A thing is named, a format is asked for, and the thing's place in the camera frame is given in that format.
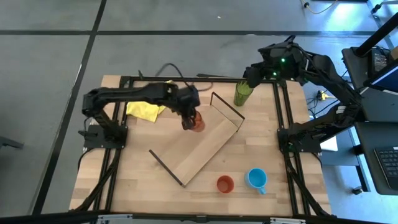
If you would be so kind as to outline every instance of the wooden ramp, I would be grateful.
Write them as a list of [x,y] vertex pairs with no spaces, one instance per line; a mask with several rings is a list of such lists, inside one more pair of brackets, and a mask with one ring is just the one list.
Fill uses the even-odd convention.
[[202,132],[181,130],[165,144],[161,154],[157,155],[155,149],[150,150],[182,186],[186,186],[238,130],[238,127],[214,106],[209,106],[200,114],[206,125]]

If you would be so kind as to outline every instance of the table leg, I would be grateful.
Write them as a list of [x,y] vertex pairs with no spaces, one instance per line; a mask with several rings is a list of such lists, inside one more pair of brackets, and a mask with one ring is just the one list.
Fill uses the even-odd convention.
[[353,147],[354,150],[354,154],[356,154],[357,156],[362,155],[363,154],[363,150],[362,150],[362,146],[359,144],[357,146]]
[[367,180],[367,178],[366,178],[366,176],[364,174],[363,167],[362,167],[361,163],[359,163],[359,166],[355,166],[355,168],[356,168],[356,171],[358,173],[359,181],[360,181],[361,186],[362,186],[362,191],[363,192],[370,192],[369,183],[368,183],[368,180]]
[[1,146],[11,146],[11,147],[20,149],[24,145],[22,143],[17,142],[17,141],[13,141],[13,140],[8,139],[8,138],[0,137],[0,147]]

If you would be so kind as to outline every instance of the computer monitor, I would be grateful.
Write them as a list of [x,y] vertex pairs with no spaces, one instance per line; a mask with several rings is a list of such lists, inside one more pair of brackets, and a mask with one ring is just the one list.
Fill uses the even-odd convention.
[[365,81],[364,86],[398,95],[398,59],[377,72],[374,78]]

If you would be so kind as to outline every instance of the mug handle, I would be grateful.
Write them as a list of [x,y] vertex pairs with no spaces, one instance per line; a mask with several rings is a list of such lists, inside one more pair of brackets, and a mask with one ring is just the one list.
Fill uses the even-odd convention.
[[266,191],[266,189],[264,187],[260,188],[259,192],[260,192],[260,194],[266,194],[267,193],[267,191]]

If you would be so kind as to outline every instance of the blue mug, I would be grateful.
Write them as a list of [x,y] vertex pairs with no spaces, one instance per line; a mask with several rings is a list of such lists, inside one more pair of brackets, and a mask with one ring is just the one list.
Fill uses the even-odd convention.
[[257,189],[260,194],[266,194],[266,189],[264,188],[267,184],[267,174],[260,168],[251,169],[244,176],[246,184],[254,189]]

